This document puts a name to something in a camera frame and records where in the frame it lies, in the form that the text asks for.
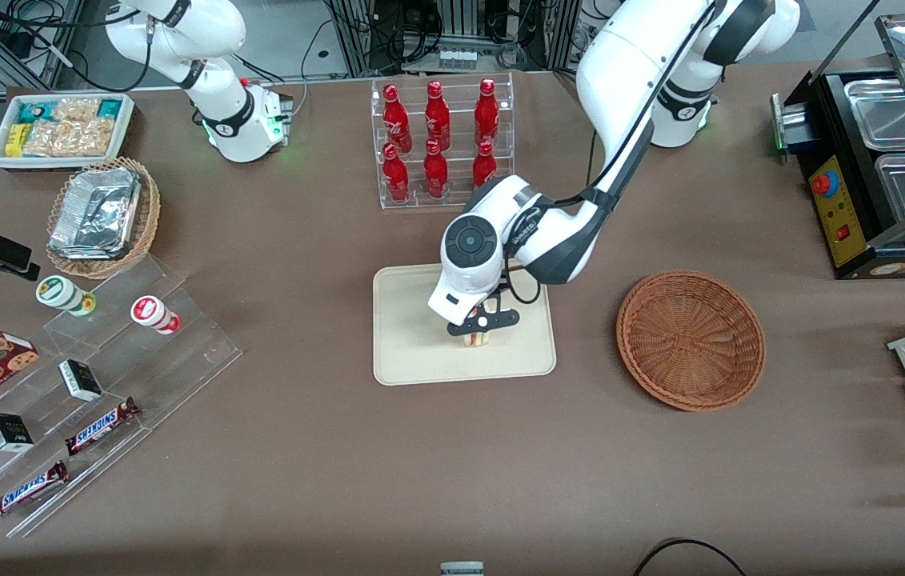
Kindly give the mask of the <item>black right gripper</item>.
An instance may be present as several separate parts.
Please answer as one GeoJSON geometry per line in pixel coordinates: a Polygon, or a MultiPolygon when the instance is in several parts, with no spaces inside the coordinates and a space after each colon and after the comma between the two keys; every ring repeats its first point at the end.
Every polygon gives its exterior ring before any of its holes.
{"type": "Polygon", "coordinates": [[[31,248],[0,234],[0,267],[16,272],[18,277],[24,278],[28,282],[36,282],[40,273],[40,265],[32,262],[31,256],[31,248]]]}

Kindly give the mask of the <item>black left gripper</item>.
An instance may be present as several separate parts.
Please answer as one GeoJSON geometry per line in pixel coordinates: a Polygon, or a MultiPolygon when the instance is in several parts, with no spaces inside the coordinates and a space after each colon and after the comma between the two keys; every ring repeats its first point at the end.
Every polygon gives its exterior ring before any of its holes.
{"type": "Polygon", "coordinates": [[[501,293],[492,293],[484,302],[474,307],[459,325],[447,324],[451,336],[484,334],[492,330],[507,328],[519,323],[519,312],[501,307],[501,293]]]}

